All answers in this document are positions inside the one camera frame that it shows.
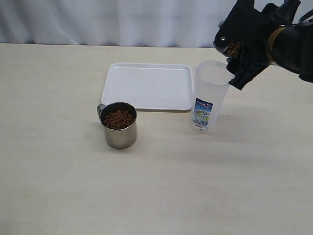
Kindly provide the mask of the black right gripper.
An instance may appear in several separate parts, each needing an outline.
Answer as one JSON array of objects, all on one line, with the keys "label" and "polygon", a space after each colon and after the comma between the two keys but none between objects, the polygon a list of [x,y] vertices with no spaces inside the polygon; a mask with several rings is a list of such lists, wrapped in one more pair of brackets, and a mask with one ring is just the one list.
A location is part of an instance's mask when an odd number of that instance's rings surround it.
[{"label": "black right gripper", "polygon": [[291,25],[299,0],[285,0],[282,5],[268,3],[256,10],[253,0],[239,0],[219,28],[214,47],[226,59],[226,69],[234,75],[229,85],[242,90],[269,66],[266,43],[281,25]]}]

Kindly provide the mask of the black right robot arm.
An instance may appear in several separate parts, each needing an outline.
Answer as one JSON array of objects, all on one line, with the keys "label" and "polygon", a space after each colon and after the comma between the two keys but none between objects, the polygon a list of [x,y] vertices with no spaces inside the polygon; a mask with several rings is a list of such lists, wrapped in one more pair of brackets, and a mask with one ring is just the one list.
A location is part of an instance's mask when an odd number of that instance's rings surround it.
[{"label": "black right robot arm", "polygon": [[214,38],[214,48],[227,57],[226,69],[234,75],[229,84],[238,90],[268,66],[276,65],[313,81],[313,12],[293,23],[299,0],[262,11],[253,0],[237,1]]}]

